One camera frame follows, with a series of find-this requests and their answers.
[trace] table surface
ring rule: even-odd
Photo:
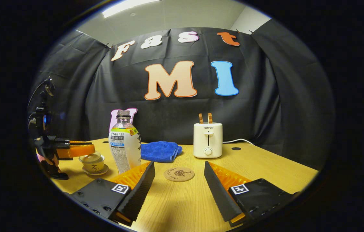
[[[96,178],[111,179],[117,176],[117,167],[109,144],[104,143],[106,141],[108,138],[91,142],[96,151],[105,157],[104,162],[109,166],[107,173],[84,173],[78,157],[74,160],[60,160],[60,169],[67,173],[70,179],[52,178],[55,185],[72,194]],[[173,163],[155,163],[155,179],[137,220],[131,227],[122,226],[143,232],[217,232],[232,229],[228,222],[223,221],[204,177],[204,165],[207,160],[250,180],[264,178],[291,194],[302,191],[317,174],[317,170],[248,143],[223,144],[222,156],[215,159],[196,158],[193,156],[193,145],[180,146],[183,151]],[[240,147],[241,150],[232,150],[232,147]],[[175,167],[192,169],[195,172],[194,178],[186,182],[167,180],[164,172]]]

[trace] white cable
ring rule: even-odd
[[[233,140],[233,141],[238,141],[238,140],[243,140],[243,141],[246,141],[253,145],[253,143],[251,143],[250,141],[244,140],[244,139],[237,139],[237,140]],[[223,141],[222,143],[229,143],[229,142],[233,142],[233,141]]]

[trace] cork coaster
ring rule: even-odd
[[[170,181],[183,182],[192,179],[195,173],[188,168],[171,168],[166,170],[163,175]]]

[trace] toaster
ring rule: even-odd
[[[193,125],[193,155],[197,158],[217,158],[222,155],[222,124]]]

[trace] white wall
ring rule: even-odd
[[[231,30],[238,30],[241,33],[251,34],[250,31],[255,31],[265,22],[269,21],[269,19],[271,19],[269,16],[246,6],[238,19],[233,23]]]

